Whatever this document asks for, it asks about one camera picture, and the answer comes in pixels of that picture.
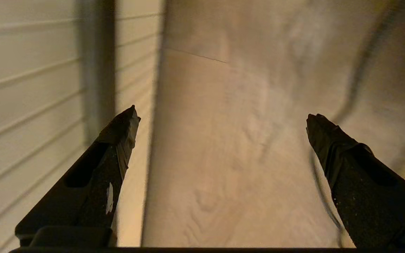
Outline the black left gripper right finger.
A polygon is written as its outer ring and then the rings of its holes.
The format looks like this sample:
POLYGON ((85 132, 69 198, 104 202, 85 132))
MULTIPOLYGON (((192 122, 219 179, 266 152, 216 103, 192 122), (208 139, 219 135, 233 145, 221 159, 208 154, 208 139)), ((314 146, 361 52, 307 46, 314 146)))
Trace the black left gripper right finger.
POLYGON ((405 248, 405 180, 321 114, 307 134, 344 228, 357 248, 405 248))

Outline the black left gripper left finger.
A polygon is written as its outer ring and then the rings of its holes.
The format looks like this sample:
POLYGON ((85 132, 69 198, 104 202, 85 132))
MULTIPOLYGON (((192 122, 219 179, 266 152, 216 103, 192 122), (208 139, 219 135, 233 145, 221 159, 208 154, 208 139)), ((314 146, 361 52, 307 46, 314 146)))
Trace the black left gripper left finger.
POLYGON ((114 117, 17 224, 22 248, 106 248, 141 118, 134 105, 114 117))

